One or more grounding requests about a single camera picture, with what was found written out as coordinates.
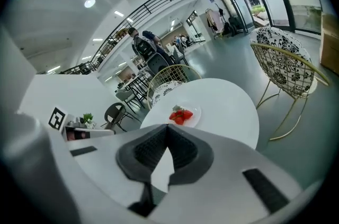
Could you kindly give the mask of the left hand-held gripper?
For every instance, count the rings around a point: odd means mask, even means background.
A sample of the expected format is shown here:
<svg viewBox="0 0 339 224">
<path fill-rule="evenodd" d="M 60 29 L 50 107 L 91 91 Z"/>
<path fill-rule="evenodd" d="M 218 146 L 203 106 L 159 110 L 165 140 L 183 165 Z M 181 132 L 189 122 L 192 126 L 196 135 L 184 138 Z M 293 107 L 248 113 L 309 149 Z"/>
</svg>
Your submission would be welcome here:
<svg viewBox="0 0 339 224">
<path fill-rule="evenodd" d="M 75 117 L 59 107 L 54 107 L 48 125 L 60 132 L 64 141 L 112 136 L 114 130 L 96 129 L 95 123 L 88 124 L 83 117 Z"/>
</svg>

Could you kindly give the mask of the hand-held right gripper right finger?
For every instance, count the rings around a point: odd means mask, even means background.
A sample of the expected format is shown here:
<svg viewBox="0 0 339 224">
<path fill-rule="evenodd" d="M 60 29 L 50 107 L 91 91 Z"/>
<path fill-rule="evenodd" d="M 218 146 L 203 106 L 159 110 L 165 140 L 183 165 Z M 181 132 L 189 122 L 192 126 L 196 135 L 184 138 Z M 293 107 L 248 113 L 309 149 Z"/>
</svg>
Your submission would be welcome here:
<svg viewBox="0 0 339 224">
<path fill-rule="evenodd" d="M 258 169 L 290 202 L 302 188 L 286 171 L 239 141 L 194 128 L 187 133 L 214 152 L 209 170 L 195 183 L 174 185 L 149 215 L 158 223 L 251 223 L 270 215 L 244 176 Z"/>
</svg>

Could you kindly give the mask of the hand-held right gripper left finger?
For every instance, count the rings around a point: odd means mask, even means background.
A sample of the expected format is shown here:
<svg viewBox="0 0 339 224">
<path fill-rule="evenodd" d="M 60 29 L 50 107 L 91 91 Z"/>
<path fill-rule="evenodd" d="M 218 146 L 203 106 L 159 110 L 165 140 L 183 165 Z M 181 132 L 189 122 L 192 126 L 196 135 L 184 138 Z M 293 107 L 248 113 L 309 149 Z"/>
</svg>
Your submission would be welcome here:
<svg viewBox="0 0 339 224">
<path fill-rule="evenodd" d="M 154 125 L 119 135 L 64 142 L 56 130 L 48 130 L 49 191 L 78 209 L 154 209 L 150 182 L 127 177 L 117 162 L 119 149 L 140 137 L 165 129 Z"/>
</svg>

